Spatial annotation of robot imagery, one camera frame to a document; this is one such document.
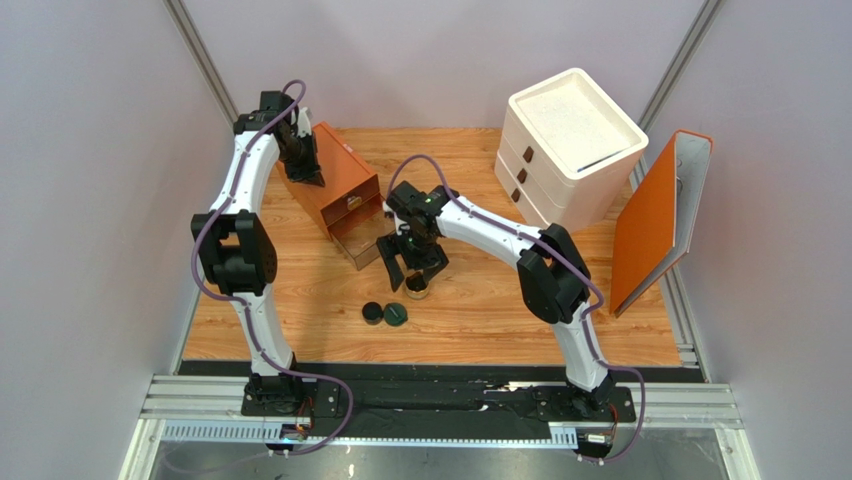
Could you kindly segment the gold round jar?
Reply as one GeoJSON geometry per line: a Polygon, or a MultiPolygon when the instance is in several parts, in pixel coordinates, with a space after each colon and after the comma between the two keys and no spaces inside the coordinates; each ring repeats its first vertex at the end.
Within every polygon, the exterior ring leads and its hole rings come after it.
{"type": "Polygon", "coordinates": [[[405,279],[405,293],[413,300],[422,300],[430,292],[429,281],[422,272],[415,272],[405,279]]]}

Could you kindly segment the dark green round compact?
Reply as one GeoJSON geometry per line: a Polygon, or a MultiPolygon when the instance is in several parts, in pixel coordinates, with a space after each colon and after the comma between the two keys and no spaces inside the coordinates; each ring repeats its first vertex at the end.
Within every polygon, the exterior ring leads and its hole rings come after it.
{"type": "Polygon", "coordinates": [[[408,311],[405,306],[398,302],[391,302],[384,306],[383,318],[387,325],[399,327],[408,321],[408,311]]]}

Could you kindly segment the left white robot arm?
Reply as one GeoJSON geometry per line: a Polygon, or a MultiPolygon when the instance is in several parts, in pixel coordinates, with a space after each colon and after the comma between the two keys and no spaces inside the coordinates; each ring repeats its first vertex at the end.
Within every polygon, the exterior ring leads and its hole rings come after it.
{"type": "Polygon", "coordinates": [[[260,208],[275,166],[292,182],[325,184],[310,115],[300,101],[285,91],[264,91],[258,108],[237,118],[222,190],[209,212],[194,215],[190,223],[193,279],[205,295],[234,307],[250,347],[245,400],[286,412],[299,406],[305,393],[279,325],[273,295],[278,257],[260,208]]]}

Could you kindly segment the orange drawer box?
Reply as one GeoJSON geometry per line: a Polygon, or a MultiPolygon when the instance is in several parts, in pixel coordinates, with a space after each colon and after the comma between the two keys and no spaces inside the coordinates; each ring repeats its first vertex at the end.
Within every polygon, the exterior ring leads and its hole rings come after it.
{"type": "Polygon", "coordinates": [[[288,192],[325,237],[341,237],[382,214],[378,175],[328,123],[316,124],[313,133],[324,186],[288,180],[281,162],[276,169],[288,192]]]}

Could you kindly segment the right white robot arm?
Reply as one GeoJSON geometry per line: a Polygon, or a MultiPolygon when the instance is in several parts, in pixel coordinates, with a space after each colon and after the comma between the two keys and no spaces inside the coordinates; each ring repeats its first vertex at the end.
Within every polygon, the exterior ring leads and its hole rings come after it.
{"type": "Polygon", "coordinates": [[[590,307],[591,276],[570,234],[511,222],[442,186],[426,193],[403,181],[383,211],[393,232],[377,239],[392,290],[417,298],[449,264],[439,241],[461,241],[501,260],[518,275],[529,312],[551,326],[565,361],[567,383],[589,403],[604,404],[614,388],[595,355],[597,343],[584,314],[590,307]]]}

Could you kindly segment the clear bottom drawer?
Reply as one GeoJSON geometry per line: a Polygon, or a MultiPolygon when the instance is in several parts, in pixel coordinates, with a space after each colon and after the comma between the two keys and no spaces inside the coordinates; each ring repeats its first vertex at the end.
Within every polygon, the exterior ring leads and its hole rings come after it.
{"type": "Polygon", "coordinates": [[[363,218],[345,218],[329,229],[332,241],[357,271],[380,257],[377,239],[393,230],[393,221],[382,212],[363,218]]]}

